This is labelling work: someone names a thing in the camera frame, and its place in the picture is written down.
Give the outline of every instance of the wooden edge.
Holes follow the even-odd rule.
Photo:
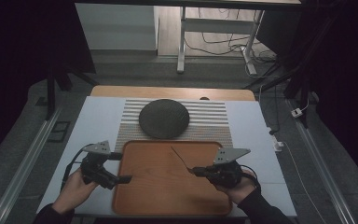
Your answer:
[[[249,90],[196,89],[172,87],[96,86],[90,96],[168,98],[199,100],[207,97],[216,101],[255,101]]]

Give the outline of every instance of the gray floor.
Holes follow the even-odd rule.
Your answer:
[[[241,59],[188,58],[185,73],[177,75],[176,60],[172,58],[139,54],[117,56],[101,51],[94,51],[93,58],[98,75],[92,77],[104,85],[240,89],[253,80],[244,72],[244,62]],[[257,64],[256,68],[262,74],[269,66],[270,64]],[[71,79],[74,83],[71,91],[57,90],[57,94],[64,100],[63,111],[58,121],[68,122],[68,132],[52,133],[49,136],[49,141],[46,142],[19,199],[7,218],[7,223],[32,222],[35,210],[76,123],[76,117],[86,96],[90,94],[92,87],[89,84],[74,76],[71,76]],[[277,153],[277,157],[298,214],[296,221],[303,224],[323,223],[312,205],[311,198],[326,223],[341,223],[296,128],[295,121],[290,117],[288,106],[282,97],[284,86],[285,83],[277,86],[276,97],[274,88],[263,92],[261,108],[268,126],[276,129],[277,122],[281,126],[281,130],[275,135],[279,141],[285,143],[285,147],[282,152]],[[41,97],[46,97],[45,81],[33,85],[30,89],[26,107],[0,146],[0,198],[46,116],[46,106]],[[310,131],[358,223],[358,168],[334,135],[320,122],[315,112],[315,104],[316,101],[311,98],[308,110]],[[293,154],[296,167],[290,152]],[[303,188],[298,174],[301,175],[306,189]],[[92,219],[86,218],[83,223],[91,221]],[[73,223],[80,223],[80,219],[75,218]]]

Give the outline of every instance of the white desk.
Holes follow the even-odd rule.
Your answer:
[[[90,143],[108,140],[111,150],[114,150],[127,99],[130,98],[93,96],[87,98],[38,211],[46,204],[54,202],[59,195],[65,167],[79,149]],[[279,207],[287,216],[295,217],[296,211],[258,102],[225,101],[221,103],[226,106],[232,145],[252,150],[250,154],[238,159],[238,163],[246,164],[257,172],[262,194],[269,203]],[[85,156],[85,154],[82,155],[79,156],[79,161]],[[119,161],[107,161],[104,164],[106,170],[113,174],[117,174],[118,166]],[[76,214],[91,217],[117,217],[111,208],[113,193],[112,190],[98,187],[88,200],[76,209]],[[245,216],[240,209],[233,207],[229,217]]]

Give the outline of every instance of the desk leg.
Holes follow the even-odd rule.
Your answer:
[[[255,17],[255,23],[252,28],[251,35],[249,36],[248,43],[246,44],[246,48],[241,47],[243,58],[245,59],[245,62],[246,62],[246,67],[248,68],[249,75],[251,75],[251,76],[257,75],[257,72],[255,71],[255,66],[254,66],[254,64],[252,62],[252,58],[251,58],[251,49],[252,49],[252,45],[255,41],[255,35],[257,34],[258,26],[260,25],[260,21],[261,21],[261,17],[263,16],[263,13],[264,13],[264,11],[256,12],[257,15]]]
[[[178,54],[177,73],[183,74],[185,72],[185,28],[186,28],[186,8],[181,7],[181,28],[180,28],[180,43]]]

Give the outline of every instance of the aluminum rail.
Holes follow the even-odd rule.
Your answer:
[[[7,186],[7,189],[0,200],[0,223],[6,222],[7,217],[14,206],[14,203],[19,197],[25,181],[34,168],[34,163],[36,162],[40,152],[43,149],[43,146],[48,140],[48,135],[50,134],[58,116],[61,114],[62,108],[63,102],[57,106],[57,109],[50,117],[50,120],[45,120],[43,122],[33,143],[29,147],[27,154],[22,160],[20,167]]]
[[[290,111],[294,110],[296,107],[294,106],[295,103],[290,100],[286,100],[287,106],[289,107]],[[327,193],[330,195],[333,205],[337,210],[337,214],[341,219],[342,223],[346,224],[354,224],[356,223],[354,220],[353,215],[351,214],[351,210],[348,207],[348,204],[345,201],[345,198],[342,195],[341,190],[339,189],[336,181],[334,180],[333,176],[331,175],[324,158],[319,151],[319,148],[316,146],[315,141],[308,129],[304,127],[299,119],[296,119],[296,126],[298,131],[301,134],[301,137],[307,147],[307,150],[312,158],[313,164],[316,167],[316,170],[319,173],[322,181],[324,182],[324,187]]]

